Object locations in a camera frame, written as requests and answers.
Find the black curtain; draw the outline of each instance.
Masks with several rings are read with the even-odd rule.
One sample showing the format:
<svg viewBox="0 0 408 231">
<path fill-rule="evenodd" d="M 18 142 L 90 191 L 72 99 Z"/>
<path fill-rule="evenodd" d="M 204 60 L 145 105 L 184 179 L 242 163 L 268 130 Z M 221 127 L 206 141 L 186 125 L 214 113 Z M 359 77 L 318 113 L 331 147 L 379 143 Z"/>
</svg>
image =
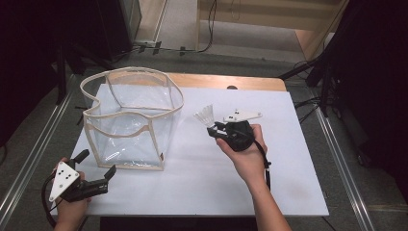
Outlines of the black curtain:
<svg viewBox="0 0 408 231">
<path fill-rule="evenodd" d="M 0 3 L 0 146 L 57 84 L 50 2 Z"/>
</svg>

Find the black backdrop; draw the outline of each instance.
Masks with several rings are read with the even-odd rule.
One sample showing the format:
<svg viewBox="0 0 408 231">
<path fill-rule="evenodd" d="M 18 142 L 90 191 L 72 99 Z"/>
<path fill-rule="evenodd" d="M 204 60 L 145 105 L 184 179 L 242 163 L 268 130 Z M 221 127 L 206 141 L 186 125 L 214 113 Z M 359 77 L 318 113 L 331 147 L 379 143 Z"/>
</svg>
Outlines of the black backdrop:
<svg viewBox="0 0 408 231">
<path fill-rule="evenodd" d="M 343 120 L 364 164 L 382 167 L 408 201 L 408 13 L 400 1 L 350 1 L 344 32 L 324 57 Z"/>
</svg>

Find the human hand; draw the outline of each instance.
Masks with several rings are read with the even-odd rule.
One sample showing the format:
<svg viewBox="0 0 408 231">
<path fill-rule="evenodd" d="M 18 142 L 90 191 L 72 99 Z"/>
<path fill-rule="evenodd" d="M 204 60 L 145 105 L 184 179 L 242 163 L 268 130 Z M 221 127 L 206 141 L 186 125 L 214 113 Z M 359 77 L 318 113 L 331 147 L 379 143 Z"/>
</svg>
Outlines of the human hand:
<svg viewBox="0 0 408 231">
<path fill-rule="evenodd" d="M 62 162 L 68 161 L 67 158 L 62 158 Z M 85 179 L 85 174 L 79 171 L 81 180 Z M 80 201 L 67 202 L 60 197 L 56 199 L 58 220 L 54 230 L 77 230 L 84 218 L 85 212 L 88 208 L 88 203 L 91 198 Z"/>
<path fill-rule="evenodd" d="M 254 132 L 255 140 L 264 148 L 265 153 L 267 153 L 268 148 L 264 142 L 261 125 L 251 124 L 251 127 Z M 232 150 L 223 139 L 217 139 L 217 145 L 231 159 L 237 173 L 247 185 L 261 181 L 265 183 L 264 158 L 255 143 L 252 143 L 251 146 L 241 152 Z"/>
</svg>

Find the wooden table edge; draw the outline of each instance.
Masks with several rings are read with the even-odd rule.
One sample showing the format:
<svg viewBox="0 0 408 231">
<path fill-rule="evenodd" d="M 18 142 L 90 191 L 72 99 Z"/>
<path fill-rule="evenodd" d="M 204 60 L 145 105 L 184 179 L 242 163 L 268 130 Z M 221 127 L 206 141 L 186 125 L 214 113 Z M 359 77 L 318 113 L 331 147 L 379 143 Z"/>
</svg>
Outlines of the wooden table edge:
<svg viewBox="0 0 408 231">
<path fill-rule="evenodd" d="M 238 90 L 287 91 L 283 80 L 278 78 L 245 77 L 229 75 L 168 73 L 179 87 L 227 89 L 234 86 Z"/>
</svg>

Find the white table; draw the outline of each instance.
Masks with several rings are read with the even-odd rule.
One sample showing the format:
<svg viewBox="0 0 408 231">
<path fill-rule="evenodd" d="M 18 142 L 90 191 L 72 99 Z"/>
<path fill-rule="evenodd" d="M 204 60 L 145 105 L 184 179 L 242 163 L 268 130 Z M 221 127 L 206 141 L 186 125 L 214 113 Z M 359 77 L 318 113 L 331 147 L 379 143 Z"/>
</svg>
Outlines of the white table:
<svg viewBox="0 0 408 231">
<path fill-rule="evenodd" d="M 231 161 L 192 115 L 213 104 L 215 119 L 235 109 L 261 112 L 268 145 L 271 192 L 285 216 L 327 216 L 327 207 L 290 94 L 268 90 L 182 88 L 185 106 L 167 151 L 164 171 L 118 169 L 109 192 L 95 196 L 89 216 L 253 216 L 251 196 Z M 84 132 L 73 155 L 90 147 Z M 103 177 L 91 155 L 77 170 Z"/>
</svg>

